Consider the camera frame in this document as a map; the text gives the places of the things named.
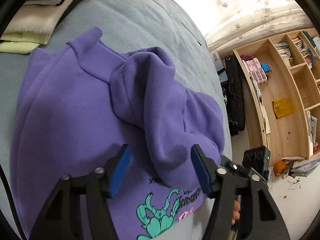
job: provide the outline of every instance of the purple hoodie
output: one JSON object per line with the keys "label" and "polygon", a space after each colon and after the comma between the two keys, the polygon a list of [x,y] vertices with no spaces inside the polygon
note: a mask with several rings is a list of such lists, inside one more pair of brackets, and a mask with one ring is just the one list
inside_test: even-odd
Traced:
{"label": "purple hoodie", "polygon": [[192,145],[220,164],[217,102],[174,80],[161,48],[120,54],[101,36],[93,27],[58,53],[30,55],[11,156],[12,191],[27,236],[63,174],[88,174],[124,143],[132,159],[108,200],[120,240],[156,237],[201,205]]}

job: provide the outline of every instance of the silver bolt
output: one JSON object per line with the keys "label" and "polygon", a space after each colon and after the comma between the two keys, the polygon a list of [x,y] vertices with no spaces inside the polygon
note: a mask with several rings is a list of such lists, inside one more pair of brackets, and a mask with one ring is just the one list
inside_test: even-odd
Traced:
{"label": "silver bolt", "polygon": [[257,175],[257,174],[253,174],[251,176],[251,179],[253,179],[254,181],[259,181],[260,180],[260,177]]}
{"label": "silver bolt", "polygon": [[102,167],[98,167],[98,168],[96,168],[96,169],[94,170],[94,172],[97,173],[97,174],[101,174],[101,173],[104,172],[104,169],[103,169]]}
{"label": "silver bolt", "polygon": [[61,177],[61,180],[68,180],[68,179],[70,179],[70,175],[69,174],[64,174]]}
{"label": "silver bolt", "polygon": [[227,171],[224,168],[219,168],[219,169],[217,169],[217,173],[219,173],[220,175],[224,175],[227,173]]}

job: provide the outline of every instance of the white bottle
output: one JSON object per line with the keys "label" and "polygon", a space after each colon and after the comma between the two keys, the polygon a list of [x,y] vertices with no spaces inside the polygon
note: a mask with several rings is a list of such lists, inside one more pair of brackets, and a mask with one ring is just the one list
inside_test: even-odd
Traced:
{"label": "white bottle", "polygon": [[316,52],[318,53],[318,56],[320,56],[320,38],[314,37],[313,41],[316,44]]}

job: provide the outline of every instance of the floor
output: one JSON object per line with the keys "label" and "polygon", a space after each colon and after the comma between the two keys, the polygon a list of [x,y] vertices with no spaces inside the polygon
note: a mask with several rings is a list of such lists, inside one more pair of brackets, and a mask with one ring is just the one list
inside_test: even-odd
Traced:
{"label": "floor", "polygon": [[[247,130],[233,136],[231,144],[232,160],[241,164],[244,151],[250,148]],[[306,178],[275,178],[272,172],[269,192],[286,223],[291,240],[300,239],[320,209],[319,178],[320,166]]]}

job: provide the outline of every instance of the wooden shelf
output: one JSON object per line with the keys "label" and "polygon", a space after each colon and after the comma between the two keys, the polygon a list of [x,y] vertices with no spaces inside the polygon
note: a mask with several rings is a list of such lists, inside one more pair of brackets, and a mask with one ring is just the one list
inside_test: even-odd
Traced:
{"label": "wooden shelf", "polygon": [[[311,36],[317,36],[314,29],[307,29]],[[310,110],[316,118],[319,118],[319,132],[317,132],[320,143],[320,58],[319,65],[315,63],[310,69],[302,54],[292,42],[291,38],[299,36],[303,41],[306,39],[301,31],[294,31],[269,37],[260,41],[234,49],[245,76],[244,97],[251,93],[250,100],[245,99],[246,125],[249,135],[250,147],[266,146],[271,152],[270,165],[281,160],[282,157],[302,156],[314,158],[320,155],[312,151],[312,142],[308,135],[308,125],[305,111]],[[287,67],[278,53],[274,43],[287,42],[293,62]],[[271,132],[265,133],[265,124],[259,102],[250,75],[244,66],[241,56],[252,55],[260,63],[267,62],[272,72],[269,74],[267,84],[260,86],[262,104],[266,109]],[[272,101],[281,98],[290,98],[293,113],[276,119]]]}

